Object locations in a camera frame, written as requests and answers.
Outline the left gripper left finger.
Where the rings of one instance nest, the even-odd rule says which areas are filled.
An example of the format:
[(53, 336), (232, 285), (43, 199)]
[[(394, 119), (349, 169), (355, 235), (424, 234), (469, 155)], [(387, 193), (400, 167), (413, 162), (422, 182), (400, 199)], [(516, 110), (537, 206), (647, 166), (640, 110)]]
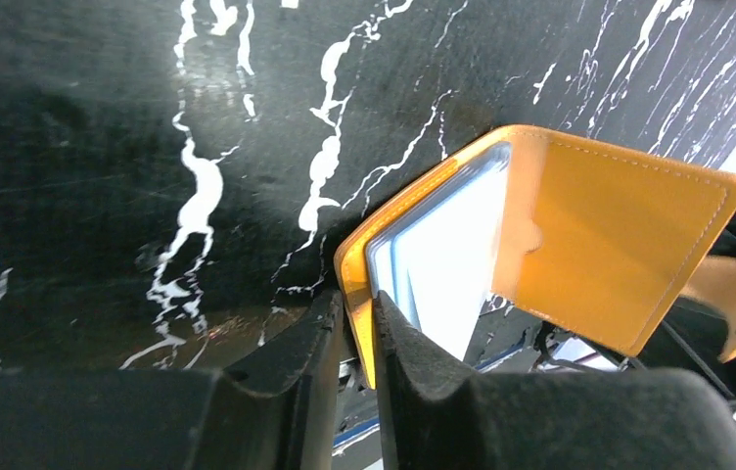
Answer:
[(327, 469), (343, 299), (224, 369), (0, 372), (0, 469)]

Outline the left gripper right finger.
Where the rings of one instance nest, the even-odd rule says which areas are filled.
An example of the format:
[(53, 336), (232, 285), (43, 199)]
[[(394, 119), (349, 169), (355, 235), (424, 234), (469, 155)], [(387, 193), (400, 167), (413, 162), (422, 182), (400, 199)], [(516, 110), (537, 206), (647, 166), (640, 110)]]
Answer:
[(481, 373), (373, 302), (388, 469), (736, 469), (736, 423), (681, 369)]

